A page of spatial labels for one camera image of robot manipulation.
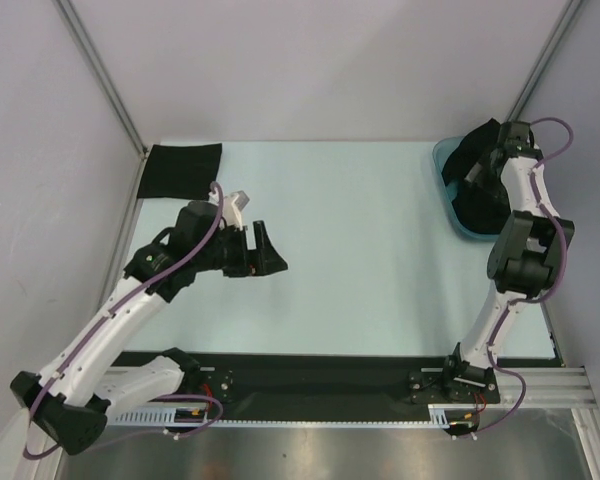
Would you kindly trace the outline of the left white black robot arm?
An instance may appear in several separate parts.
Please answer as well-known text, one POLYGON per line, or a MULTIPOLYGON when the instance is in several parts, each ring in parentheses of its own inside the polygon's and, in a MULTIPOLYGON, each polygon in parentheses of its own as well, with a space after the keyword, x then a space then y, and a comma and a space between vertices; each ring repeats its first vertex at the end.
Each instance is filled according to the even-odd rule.
POLYGON ((118 381, 106 383, 103 377, 130 338, 199 274, 219 271, 226 278, 249 278, 287 270, 264 222, 254 222, 255 246, 248 246, 244 203, 235 192, 185 205, 173 226, 136 251, 108 299, 69 346, 39 372, 14 377, 14 397, 56 449, 69 455, 85 452, 111 420, 153 400, 192 399, 222 414, 222 404, 205 388, 200 364, 178 348, 118 381))

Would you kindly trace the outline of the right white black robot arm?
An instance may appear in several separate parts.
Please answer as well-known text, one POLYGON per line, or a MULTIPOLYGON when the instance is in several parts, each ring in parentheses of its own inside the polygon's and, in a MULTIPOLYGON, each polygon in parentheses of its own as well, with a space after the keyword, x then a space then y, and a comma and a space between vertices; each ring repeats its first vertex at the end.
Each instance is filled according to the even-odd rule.
POLYGON ((575 225, 550 200, 548 160, 530 123, 490 119, 466 134, 439 167, 456 228, 494 242, 485 303, 441 376, 441 392, 452 402, 495 393, 505 336, 526 306, 550 298, 563 279, 575 225))

